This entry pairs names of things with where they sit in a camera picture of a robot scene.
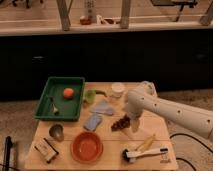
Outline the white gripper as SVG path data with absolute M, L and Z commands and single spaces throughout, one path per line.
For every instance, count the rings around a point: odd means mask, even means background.
M 131 119 L 130 125 L 133 133 L 136 133 L 140 126 L 140 117 L 143 113 L 143 105 L 140 101 L 126 101 L 124 106 L 126 115 Z

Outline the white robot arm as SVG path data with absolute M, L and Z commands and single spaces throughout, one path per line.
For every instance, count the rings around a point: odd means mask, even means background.
M 139 119 L 144 110 L 153 112 L 213 142 L 213 111 L 159 98 L 152 82 L 130 89 L 124 110 L 131 120 Z

